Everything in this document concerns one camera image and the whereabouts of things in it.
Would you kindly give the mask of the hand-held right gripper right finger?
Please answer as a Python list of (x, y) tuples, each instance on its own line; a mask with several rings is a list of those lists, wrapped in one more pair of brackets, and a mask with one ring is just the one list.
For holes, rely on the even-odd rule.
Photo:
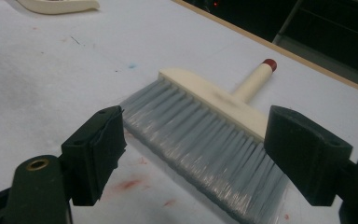
[(313, 206), (345, 199), (351, 188), (345, 169), (352, 146), (295, 110), (274, 105), (269, 110), (264, 148)]

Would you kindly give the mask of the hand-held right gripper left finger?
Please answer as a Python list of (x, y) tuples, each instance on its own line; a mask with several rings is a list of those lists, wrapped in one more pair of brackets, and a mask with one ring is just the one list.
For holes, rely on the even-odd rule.
[(117, 169), (127, 145), (122, 113), (119, 105), (96, 112), (62, 144), (60, 162), (73, 205), (96, 204)]

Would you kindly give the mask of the cream brush with grey bristles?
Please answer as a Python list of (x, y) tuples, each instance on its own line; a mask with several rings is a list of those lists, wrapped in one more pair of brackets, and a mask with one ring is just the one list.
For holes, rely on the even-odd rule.
[(162, 69), (122, 102), (124, 126), (240, 224), (275, 224), (287, 178), (264, 149), (266, 117), (248, 103), (276, 68), (266, 59), (232, 93)]

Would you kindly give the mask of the cream plastic dustpan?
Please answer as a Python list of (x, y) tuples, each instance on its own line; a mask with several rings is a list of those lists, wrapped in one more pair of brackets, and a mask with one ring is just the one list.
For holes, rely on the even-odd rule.
[(58, 15), (99, 9), (98, 0), (17, 0), (23, 7), (39, 14)]

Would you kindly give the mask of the metal desk frame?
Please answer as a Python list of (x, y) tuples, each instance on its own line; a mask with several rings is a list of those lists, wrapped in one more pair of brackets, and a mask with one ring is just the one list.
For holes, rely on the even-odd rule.
[(358, 84), (358, 0), (297, 0), (273, 43)]

